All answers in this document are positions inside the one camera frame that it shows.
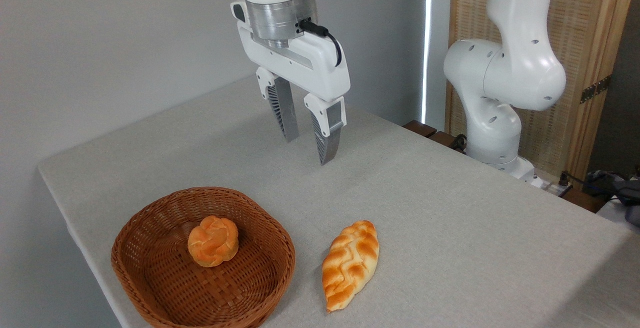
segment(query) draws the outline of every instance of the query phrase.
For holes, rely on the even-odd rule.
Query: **elongated bread loaf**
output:
[[[378,233],[370,221],[356,221],[333,240],[322,262],[327,312],[345,308],[371,279],[378,265]]]
[[[238,228],[217,216],[202,219],[189,234],[189,253],[196,263],[210,268],[231,260],[238,251]]]

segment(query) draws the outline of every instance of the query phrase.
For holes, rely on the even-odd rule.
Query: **bread roll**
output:
[[[189,234],[189,253],[201,266],[212,267],[231,260],[238,251],[238,228],[217,216],[202,219]]]
[[[378,234],[370,221],[356,221],[333,240],[322,262],[327,312],[345,308],[371,279],[378,264]]]

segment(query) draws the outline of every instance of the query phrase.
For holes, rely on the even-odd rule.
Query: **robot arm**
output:
[[[316,0],[240,0],[231,4],[237,29],[287,141],[298,134],[290,82],[306,90],[320,164],[336,155],[346,125],[343,95],[351,86],[343,48],[319,27]]]
[[[460,40],[444,64],[464,106],[467,155],[526,182],[535,182],[535,175],[532,164],[518,156],[522,125],[512,105],[548,109],[566,82],[547,34],[550,1],[488,0],[487,15],[502,45]]]

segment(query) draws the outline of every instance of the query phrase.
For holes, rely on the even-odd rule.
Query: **wicker basket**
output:
[[[238,227],[235,257],[204,268],[187,249],[206,216]],[[169,194],[135,214],[111,249],[111,264],[137,311],[153,326],[259,326],[293,276],[286,230],[246,195],[221,187]]]

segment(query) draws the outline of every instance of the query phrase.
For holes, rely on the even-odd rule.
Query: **white wall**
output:
[[[447,78],[444,75],[444,58],[449,49],[449,12],[451,0],[427,0],[430,6],[427,30],[427,61],[425,90],[420,120],[438,130],[445,130]]]
[[[2,328],[117,326],[36,164],[252,74],[231,1],[0,0]],[[417,117],[424,0],[317,2],[347,101]]]

